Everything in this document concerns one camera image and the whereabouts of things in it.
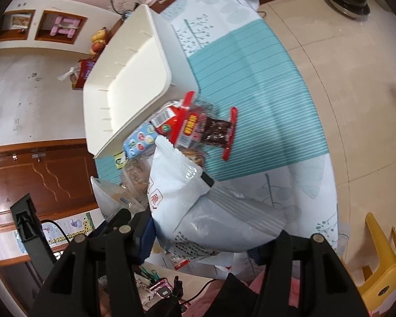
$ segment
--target red chinese character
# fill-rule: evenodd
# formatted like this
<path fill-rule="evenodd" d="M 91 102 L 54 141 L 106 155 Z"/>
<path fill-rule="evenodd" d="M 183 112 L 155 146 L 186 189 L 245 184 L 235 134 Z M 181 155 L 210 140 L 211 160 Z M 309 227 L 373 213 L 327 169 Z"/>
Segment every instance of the red chinese character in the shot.
<path fill-rule="evenodd" d="M 154 194 L 153 196 L 151 196 L 151 202 L 152 202 L 153 204 L 155 204 L 156 202 L 158 202 L 158 195 L 157 195 L 157 194 Z"/>

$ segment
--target metal bolt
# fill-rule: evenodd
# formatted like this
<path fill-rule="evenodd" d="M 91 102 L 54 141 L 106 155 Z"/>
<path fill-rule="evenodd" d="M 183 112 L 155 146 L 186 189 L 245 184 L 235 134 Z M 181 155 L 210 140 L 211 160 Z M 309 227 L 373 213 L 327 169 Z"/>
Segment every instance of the metal bolt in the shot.
<path fill-rule="evenodd" d="M 83 241 L 85 241 L 85 235 L 84 234 L 76 235 L 74 240 L 76 243 L 82 243 Z"/>
<path fill-rule="evenodd" d="M 317 243 L 323 243 L 324 242 L 324 237 L 321 236 L 320 234 L 315 234 L 313 236 L 313 240 L 316 241 Z"/>
<path fill-rule="evenodd" d="M 121 234 L 127 234 L 128 232 L 130 232 L 130 226 L 129 226 L 129 225 L 122 225 L 122 226 L 119 228 L 119 232 L 120 232 Z"/>

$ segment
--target barcode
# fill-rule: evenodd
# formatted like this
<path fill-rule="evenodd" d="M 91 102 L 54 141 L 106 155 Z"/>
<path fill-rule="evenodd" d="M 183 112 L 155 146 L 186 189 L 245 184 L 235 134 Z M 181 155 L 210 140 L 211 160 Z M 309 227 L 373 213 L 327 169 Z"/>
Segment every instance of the barcode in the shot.
<path fill-rule="evenodd" d="M 176 146 L 181 146 L 184 148 L 189 148 L 190 144 L 191 144 L 191 140 L 192 137 L 191 136 L 187 136 L 185 134 L 181 134 L 179 135 L 179 137 L 177 138 L 177 142 L 176 142 Z"/>
<path fill-rule="evenodd" d="M 151 123 L 152 125 L 154 125 L 155 128 L 159 128 L 161 125 L 163 125 L 169 119 L 173 118 L 175 115 L 176 114 L 172 111 L 170 107 L 166 107 L 155 118 L 151 120 Z"/>

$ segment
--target tiled floor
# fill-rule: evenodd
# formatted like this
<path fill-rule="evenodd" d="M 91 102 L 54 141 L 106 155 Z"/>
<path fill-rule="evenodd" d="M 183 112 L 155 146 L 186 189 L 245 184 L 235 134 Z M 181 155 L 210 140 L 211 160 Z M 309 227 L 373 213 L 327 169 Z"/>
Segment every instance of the tiled floor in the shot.
<path fill-rule="evenodd" d="M 374 0 L 363 21 L 324 0 L 275 0 L 264 18 L 300 70 L 324 128 L 333 162 L 339 218 L 351 225 L 346 263 L 361 279 L 376 263 L 365 228 L 371 211 L 389 235 L 396 228 L 396 17 Z"/>

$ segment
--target brown wooden door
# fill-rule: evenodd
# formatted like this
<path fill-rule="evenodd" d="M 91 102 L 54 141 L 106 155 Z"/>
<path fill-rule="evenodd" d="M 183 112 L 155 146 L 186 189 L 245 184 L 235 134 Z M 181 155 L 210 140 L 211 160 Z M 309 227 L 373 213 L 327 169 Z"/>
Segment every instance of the brown wooden door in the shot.
<path fill-rule="evenodd" d="M 0 153 L 0 225 L 13 222 L 10 207 L 26 193 L 38 217 L 93 204 L 90 176 L 97 171 L 84 144 Z"/>

